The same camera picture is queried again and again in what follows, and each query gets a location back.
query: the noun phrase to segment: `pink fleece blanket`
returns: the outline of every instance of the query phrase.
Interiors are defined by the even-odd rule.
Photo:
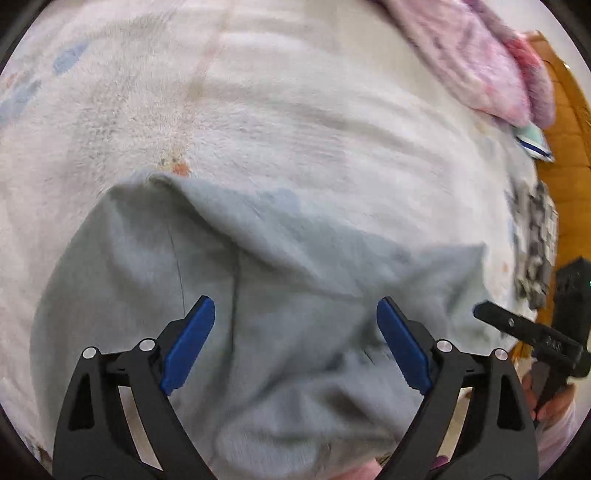
[[[383,0],[441,81],[466,106],[518,127],[554,121],[536,53],[480,0]]]

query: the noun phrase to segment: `plush blanket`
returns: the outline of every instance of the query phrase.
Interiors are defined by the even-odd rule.
[[[105,195],[143,168],[172,176]],[[83,346],[128,349],[209,293],[183,425],[224,478],[309,478],[393,448],[418,406],[381,295],[506,345],[470,307],[517,308],[511,192],[535,173],[369,2],[56,0],[0,77],[0,178],[0,400],[24,436],[51,452]]]

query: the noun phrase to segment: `human hand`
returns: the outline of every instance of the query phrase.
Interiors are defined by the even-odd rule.
[[[536,415],[534,409],[538,403],[538,397],[531,389],[531,372],[528,372],[525,375],[521,381],[521,386],[525,391],[525,399],[527,401],[527,406],[530,409],[531,419],[538,419],[538,421],[545,420],[546,428],[556,425],[556,423],[564,416],[574,400],[574,393],[576,391],[576,387],[573,384],[566,385],[566,388],[548,401]]]

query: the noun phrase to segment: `blue gripper pad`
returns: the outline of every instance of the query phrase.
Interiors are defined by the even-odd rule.
[[[215,316],[216,307],[209,297],[205,297],[201,305],[197,302],[187,315],[185,328],[164,359],[160,390],[166,395],[184,385],[197,355],[212,331]]]
[[[420,345],[408,330],[404,319],[386,299],[376,309],[378,327],[394,355],[409,387],[426,395],[433,385],[429,376],[429,361]]]

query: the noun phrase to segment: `gray cloth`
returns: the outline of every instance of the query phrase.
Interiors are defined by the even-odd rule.
[[[127,350],[208,295],[215,326],[171,397],[203,459],[225,479],[326,478],[393,449],[422,398],[376,327],[381,297],[460,349],[508,346],[470,314],[487,296],[484,250],[412,251],[294,193],[137,175],[92,210],[38,306],[44,433],[85,347]]]

